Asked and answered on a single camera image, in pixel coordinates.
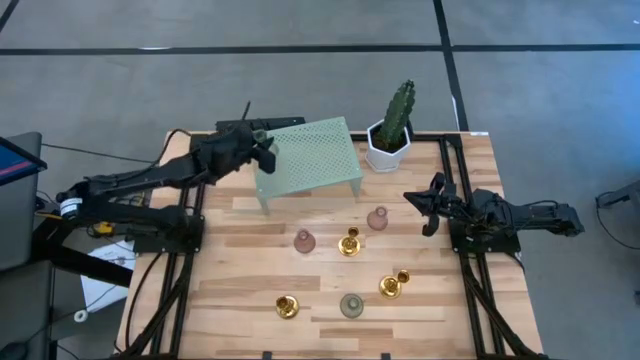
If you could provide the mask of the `black stand leg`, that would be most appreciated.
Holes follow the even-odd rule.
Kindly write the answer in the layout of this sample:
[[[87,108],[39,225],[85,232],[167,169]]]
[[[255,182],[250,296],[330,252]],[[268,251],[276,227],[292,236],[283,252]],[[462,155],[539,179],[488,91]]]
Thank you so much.
[[[74,228],[63,220],[45,218],[32,232],[31,259],[50,261],[64,271],[128,287],[133,271],[63,245]]]

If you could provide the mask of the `black mounting plate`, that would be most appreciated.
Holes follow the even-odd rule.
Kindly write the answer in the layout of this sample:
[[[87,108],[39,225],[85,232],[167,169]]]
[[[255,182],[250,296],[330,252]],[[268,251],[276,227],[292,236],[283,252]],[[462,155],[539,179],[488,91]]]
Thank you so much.
[[[216,123],[216,131],[221,132],[230,128],[240,125],[241,123],[247,126],[260,127],[266,131],[277,130],[281,128],[302,125],[306,123],[304,117],[275,117],[275,118],[256,118],[256,119],[244,119],[244,120],[225,120],[218,121]]]

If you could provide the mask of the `pink ribbed glass candle holder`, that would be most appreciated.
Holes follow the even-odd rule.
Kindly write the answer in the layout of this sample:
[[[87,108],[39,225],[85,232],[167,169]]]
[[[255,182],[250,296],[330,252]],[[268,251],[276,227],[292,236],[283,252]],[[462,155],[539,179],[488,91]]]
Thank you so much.
[[[294,247],[299,253],[310,253],[316,247],[316,239],[307,229],[300,229],[294,238]]]
[[[367,215],[367,224],[372,230],[385,230],[388,226],[388,209],[382,205],[377,206]]]

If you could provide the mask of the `gold metal candlestick holder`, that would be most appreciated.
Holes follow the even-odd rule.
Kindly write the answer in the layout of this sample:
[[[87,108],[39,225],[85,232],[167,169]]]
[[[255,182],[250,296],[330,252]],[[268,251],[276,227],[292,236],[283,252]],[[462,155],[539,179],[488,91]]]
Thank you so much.
[[[398,298],[403,289],[403,285],[410,280],[410,274],[407,270],[400,270],[396,275],[385,276],[379,282],[379,292],[387,299]]]
[[[280,296],[276,300],[276,312],[283,319],[294,318],[299,312],[299,302],[291,295]]]
[[[350,227],[347,231],[347,235],[339,240],[338,249],[342,255],[352,257],[359,253],[361,243],[358,239],[358,235],[359,229],[357,227]]]

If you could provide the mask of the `green perforated metal shelf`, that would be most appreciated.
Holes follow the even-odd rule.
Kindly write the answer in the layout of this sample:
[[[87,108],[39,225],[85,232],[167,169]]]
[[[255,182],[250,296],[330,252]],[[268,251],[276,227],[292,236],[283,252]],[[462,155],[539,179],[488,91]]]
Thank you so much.
[[[275,171],[254,169],[256,196],[264,214],[270,213],[270,199],[318,187],[347,182],[353,195],[359,195],[363,172],[345,118],[269,130],[267,136],[273,140]]]

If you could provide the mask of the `tall green cactus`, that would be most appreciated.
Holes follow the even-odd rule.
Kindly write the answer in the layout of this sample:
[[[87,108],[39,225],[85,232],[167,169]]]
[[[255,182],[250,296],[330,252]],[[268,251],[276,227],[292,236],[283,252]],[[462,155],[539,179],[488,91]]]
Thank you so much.
[[[395,92],[387,108],[384,120],[374,136],[373,145],[393,153],[405,143],[404,130],[415,104],[415,84],[408,79]]]

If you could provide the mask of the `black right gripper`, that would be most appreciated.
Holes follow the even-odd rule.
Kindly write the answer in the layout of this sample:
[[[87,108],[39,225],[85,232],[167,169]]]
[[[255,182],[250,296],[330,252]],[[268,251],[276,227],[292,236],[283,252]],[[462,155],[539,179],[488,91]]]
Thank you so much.
[[[433,236],[439,229],[440,217],[462,217],[464,204],[456,196],[456,184],[449,181],[442,172],[437,172],[431,180],[431,190],[404,192],[403,197],[413,205],[427,222],[422,227],[422,235]]]

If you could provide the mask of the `white hexagonal plant pot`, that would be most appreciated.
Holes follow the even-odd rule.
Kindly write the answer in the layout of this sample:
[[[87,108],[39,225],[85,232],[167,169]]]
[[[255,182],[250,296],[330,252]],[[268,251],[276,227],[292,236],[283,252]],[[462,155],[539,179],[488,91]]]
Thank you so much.
[[[368,149],[365,154],[365,161],[376,173],[389,173],[398,169],[401,161],[408,154],[411,139],[408,132],[408,128],[403,129],[403,140],[401,141],[401,147],[395,151],[387,152],[378,149],[374,146],[374,134],[377,133],[383,123],[383,119],[374,123],[367,128],[367,144]]]

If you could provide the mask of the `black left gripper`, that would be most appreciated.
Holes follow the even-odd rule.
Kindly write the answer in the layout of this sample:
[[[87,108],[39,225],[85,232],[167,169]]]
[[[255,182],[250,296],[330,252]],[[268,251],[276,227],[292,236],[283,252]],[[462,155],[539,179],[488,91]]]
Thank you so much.
[[[208,136],[202,142],[202,159],[208,174],[227,175],[252,160],[261,171],[273,173],[276,155],[257,145],[253,133],[258,132],[261,132],[260,127],[242,124]]]

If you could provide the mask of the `white paper sheet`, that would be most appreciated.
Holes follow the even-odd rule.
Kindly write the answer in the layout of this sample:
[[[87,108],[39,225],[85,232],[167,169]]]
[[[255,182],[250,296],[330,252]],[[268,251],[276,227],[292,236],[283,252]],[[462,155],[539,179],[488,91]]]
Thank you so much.
[[[91,251],[89,256],[106,260],[129,270],[133,270],[136,263],[133,243],[124,240],[97,248]],[[81,275],[80,279],[86,310],[89,313],[97,312],[106,306],[120,301],[128,294],[128,286],[116,286],[84,275]]]

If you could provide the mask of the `dark computer monitor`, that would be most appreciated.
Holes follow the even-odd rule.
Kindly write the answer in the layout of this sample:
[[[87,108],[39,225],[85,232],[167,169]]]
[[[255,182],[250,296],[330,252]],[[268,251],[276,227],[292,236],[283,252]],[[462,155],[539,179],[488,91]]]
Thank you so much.
[[[45,161],[0,137],[0,186],[42,172],[48,168]]]

